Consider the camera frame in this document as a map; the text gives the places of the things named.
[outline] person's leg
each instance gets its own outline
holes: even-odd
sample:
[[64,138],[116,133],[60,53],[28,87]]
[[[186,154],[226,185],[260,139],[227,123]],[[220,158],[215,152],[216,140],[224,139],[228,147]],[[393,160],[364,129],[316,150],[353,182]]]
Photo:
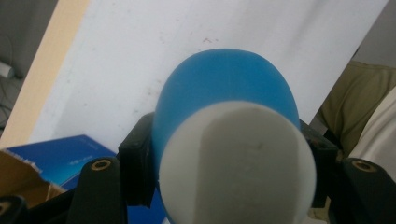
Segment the person's leg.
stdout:
[[396,86],[396,69],[350,62],[317,113],[339,139],[345,156],[359,141],[369,118]]

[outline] white plug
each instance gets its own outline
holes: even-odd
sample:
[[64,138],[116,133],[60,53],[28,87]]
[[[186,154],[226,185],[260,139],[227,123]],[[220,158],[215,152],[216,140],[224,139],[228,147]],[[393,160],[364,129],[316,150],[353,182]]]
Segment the white plug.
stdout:
[[11,78],[15,75],[14,69],[8,64],[0,61],[0,76],[5,78]]

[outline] white cloth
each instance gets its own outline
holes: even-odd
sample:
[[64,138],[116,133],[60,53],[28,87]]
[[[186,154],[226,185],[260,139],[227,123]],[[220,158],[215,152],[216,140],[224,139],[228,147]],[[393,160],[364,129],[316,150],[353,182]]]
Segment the white cloth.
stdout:
[[382,166],[396,182],[396,87],[370,117],[349,157]]

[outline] khaki pants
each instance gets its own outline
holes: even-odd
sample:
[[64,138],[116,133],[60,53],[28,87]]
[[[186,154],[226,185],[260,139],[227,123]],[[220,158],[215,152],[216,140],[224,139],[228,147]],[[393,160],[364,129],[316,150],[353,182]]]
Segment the khaki pants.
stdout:
[[369,118],[396,86],[396,68],[350,62],[317,113],[348,156]]

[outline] person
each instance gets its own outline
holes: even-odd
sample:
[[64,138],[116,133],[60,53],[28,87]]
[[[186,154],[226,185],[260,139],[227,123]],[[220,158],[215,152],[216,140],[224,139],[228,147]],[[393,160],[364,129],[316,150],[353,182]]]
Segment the person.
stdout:
[[396,68],[351,61],[316,114],[344,157],[382,166],[396,181]]

